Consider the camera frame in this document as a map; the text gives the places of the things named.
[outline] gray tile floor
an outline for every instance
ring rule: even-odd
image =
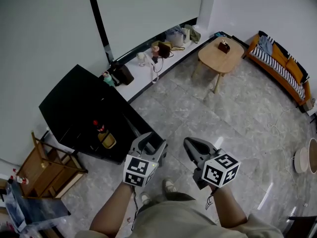
[[[310,118],[295,109],[290,97],[251,61],[243,60],[225,75],[219,93],[214,94],[210,89],[215,85],[215,74],[207,68],[191,79],[197,59],[197,53],[189,56],[132,103],[169,145],[165,165],[157,170],[145,191],[152,196],[160,193],[161,180],[170,177],[179,191],[204,206],[210,191],[199,191],[192,180],[195,166],[183,149],[183,139],[193,136],[215,144],[223,137],[221,147],[242,161],[239,176],[230,187],[247,215],[254,213],[281,230],[295,206],[297,216],[316,215],[317,175],[307,172],[299,176],[291,160],[298,148],[316,137]],[[270,128],[269,124],[276,122],[278,130]],[[79,157],[89,174],[62,198],[72,215],[58,225],[69,238],[89,228],[122,178],[123,166],[84,154]],[[271,184],[272,190],[258,210]],[[131,233],[134,211],[131,199],[118,237]],[[214,205],[206,214],[217,222]]]

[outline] wooden chair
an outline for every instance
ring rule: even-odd
[[[34,149],[17,172],[29,180],[20,185],[23,197],[61,198],[88,171],[71,154],[31,134]]]

